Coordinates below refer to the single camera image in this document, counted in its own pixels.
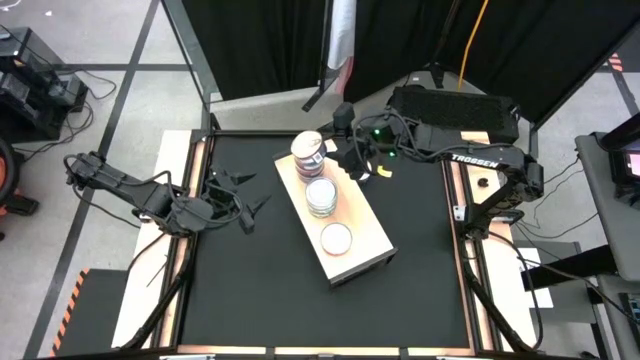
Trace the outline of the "black tripod stand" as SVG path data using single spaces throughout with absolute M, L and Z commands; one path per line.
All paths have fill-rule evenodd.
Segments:
M 444 88 L 444 70 L 439 65 L 439 58 L 442 50 L 446 45 L 449 33 L 454 24 L 461 2 L 462 0 L 452 0 L 451 7 L 445 19 L 439 40 L 432 57 L 432 61 L 429 64 L 429 72 L 437 89 Z

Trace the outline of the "black equipment cart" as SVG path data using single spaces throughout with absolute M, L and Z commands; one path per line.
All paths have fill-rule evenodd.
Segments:
M 87 85 L 29 27 L 0 26 L 0 137 L 10 144 L 57 140 L 83 109 Z

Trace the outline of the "black curtain stand foot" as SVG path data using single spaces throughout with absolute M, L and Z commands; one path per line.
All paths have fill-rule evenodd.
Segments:
M 334 0 L 325 0 L 324 4 L 324 17 L 323 17 L 323 31 L 322 31 L 322 43 L 320 51 L 320 66 L 319 66 L 319 82 L 318 88 L 314 94 L 307 100 L 302 106 L 304 112 L 309 112 L 318 100 L 323 96 L 328 88 L 327 70 L 328 70 L 328 57 L 330 49 L 330 37 L 331 37 L 331 23 L 333 13 Z

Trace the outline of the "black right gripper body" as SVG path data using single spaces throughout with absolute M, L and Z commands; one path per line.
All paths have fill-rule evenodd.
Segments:
M 333 113 L 333 126 L 338 135 L 343 135 L 346 140 L 350 141 L 348 147 L 350 155 L 350 164 L 347 166 L 339 166 L 351 177 L 351 172 L 358 168 L 371 169 L 371 174 L 379 176 L 376 169 L 382 165 L 381 151 L 373 138 L 369 135 L 358 135 L 359 130 L 363 130 L 361 123 L 365 120 L 384 118 L 391 115 L 392 108 L 386 106 L 381 113 L 376 113 L 367 117 L 360 118 L 357 123 L 353 123 L 355 119 L 355 110 L 351 103 L 342 103 Z

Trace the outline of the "black flat bar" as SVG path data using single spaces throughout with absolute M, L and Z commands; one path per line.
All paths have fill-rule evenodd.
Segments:
M 571 280 L 617 272 L 610 246 L 602 245 L 548 264 L 536 265 L 522 271 L 521 279 L 526 290 L 537 290 Z

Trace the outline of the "black mat hazard stripe edge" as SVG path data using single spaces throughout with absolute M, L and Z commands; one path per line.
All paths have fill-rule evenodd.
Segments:
M 112 348 L 126 282 L 122 270 L 79 272 L 50 356 L 108 352 Z

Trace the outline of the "black diagonal support strut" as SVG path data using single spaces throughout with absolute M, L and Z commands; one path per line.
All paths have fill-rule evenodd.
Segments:
M 533 352 L 533 349 L 528 346 L 517 334 L 517 332 L 509 325 L 506 318 L 502 315 L 499 309 L 495 306 L 490 296 L 484 290 L 479 280 L 472 275 L 468 280 L 469 287 L 474 294 L 478 297 L 481 304 L 485 308 L 488 317 L 494 322 L 498 330 L 502 333 L 507 343 L 510 345 L 514 352 Z
M 160 297 L 157 305 L 153 308 L 145 322 L 138 328 L 130 340 L 120 346 L 121 349 L 141 349 L 147 338 L 153 333 L 158 322 L 164 317 L 171 301 L 191 276 L 192 247 L 192 242 L 188 240 L 179 272 L 174 276 L 168 289 Z

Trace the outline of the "wide black curtain panel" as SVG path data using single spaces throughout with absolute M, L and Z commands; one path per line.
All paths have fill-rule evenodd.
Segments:
M 432 61 L 452 0 L 358 0 L 344 97 Z M 439 65 L 544 124 L 640 25 L 640 0 L 462 0 Z

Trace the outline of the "black device pink screen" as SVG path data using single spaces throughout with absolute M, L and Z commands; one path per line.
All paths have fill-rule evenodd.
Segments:
M 640 210 L 640 112 L 599 135 L 597 142 L 608 154 L 614 197 Z

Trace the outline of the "red label plain-lid can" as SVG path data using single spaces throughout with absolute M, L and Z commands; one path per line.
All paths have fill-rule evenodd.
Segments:
M 321 232 L 322 249 L 332 256 L 341 256 L 349 251 L 352 244 L 350 229 L 342 223 L 328 224 Z

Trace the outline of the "white paper sheet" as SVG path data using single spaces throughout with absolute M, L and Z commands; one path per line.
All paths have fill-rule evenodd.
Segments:
M 532 270 L 541 262 L 540 253 L 535 248 L 520 248 L 521 255 L 525 258 L 525 264 L 528 270 Z M 534 291 L 540 309 L 552 309 L 554 307 L 550 290 L 548 288 L 537 289 Z

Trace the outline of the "light wooden board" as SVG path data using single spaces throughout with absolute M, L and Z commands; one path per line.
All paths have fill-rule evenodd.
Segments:
M 359 185 L 336 161 L 324 161 L 322 177 L 332 180 L 338 191 L 335 213 L 327 218 L 315 218 L 309 213 L 305 197 L 309 182 L 305 183 L 298 178 L 294 156 L 280 153 L 274 157 L 274 164 L 331 286 L 339 286 L 373 267 L 386 264 L 395 255 L 397 249 L 389 240 Z M 342 223 L 351 231 L 351 248 L 344 255 L 332 256 L 322 249 L 321 232 L 331 223 Z

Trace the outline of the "grey side table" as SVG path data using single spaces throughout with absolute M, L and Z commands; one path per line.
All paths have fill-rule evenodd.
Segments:
M 575 139 L 579 158 L 596 205 L 606 244 L 609 245 L 618 272 L 594 276 L 607 311 L 614 339 L 622 360 L 640 360 L 640 331 L 624 310 L 620 293 L 640 294 L 640 210 L 614 197 L 608 154 L 599 146 L 598 137 L 583 135 Z

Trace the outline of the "orange black machine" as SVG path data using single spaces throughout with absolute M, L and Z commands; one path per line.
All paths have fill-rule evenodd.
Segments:
M 32 216 L 39 207 L 38 201 L 23 195 L 18 188 L 24 163 L 25 157 L 0 137 L 0 217 Z

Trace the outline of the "grey metal beam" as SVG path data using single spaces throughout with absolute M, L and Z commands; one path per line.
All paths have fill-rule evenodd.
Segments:
M 219 121 L 212 110 L 220 99 L 219 88 L 183 1 L 161 0 L 161 4 L 202 104 L 201 128 L 219 130 Z

